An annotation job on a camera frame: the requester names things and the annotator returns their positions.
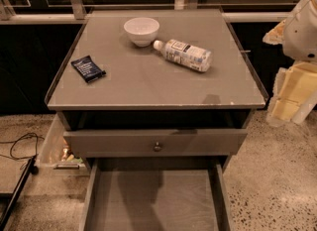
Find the white robot base pole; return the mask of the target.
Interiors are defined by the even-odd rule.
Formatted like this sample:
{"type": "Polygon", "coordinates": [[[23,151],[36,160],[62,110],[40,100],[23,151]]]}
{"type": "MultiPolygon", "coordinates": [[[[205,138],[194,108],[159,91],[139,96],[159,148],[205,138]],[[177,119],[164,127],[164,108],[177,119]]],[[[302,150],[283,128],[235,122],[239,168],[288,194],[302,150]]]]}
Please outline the white robot base pole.
{"type": "Polygon", "coordinates": [[[301,124],[317,104],[317,91],[315,91],[298,109],[292,118],[295,124],[301,124]]]}

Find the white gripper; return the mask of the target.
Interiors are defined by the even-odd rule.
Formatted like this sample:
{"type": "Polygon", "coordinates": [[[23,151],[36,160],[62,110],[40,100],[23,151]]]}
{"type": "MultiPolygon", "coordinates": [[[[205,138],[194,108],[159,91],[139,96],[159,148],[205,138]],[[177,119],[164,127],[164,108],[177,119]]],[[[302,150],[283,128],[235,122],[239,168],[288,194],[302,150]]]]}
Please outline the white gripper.
{"type": "Polygon", "coordinates": [[[284,54],[295,59],[289,69],[281,67],[274,80],[266,120],[278,127],[292,122],[299,107],[317,91],[317,63],[309,62],[317,61],[317,0],[300,0],[263,42],[282,44],[284,54]]]}

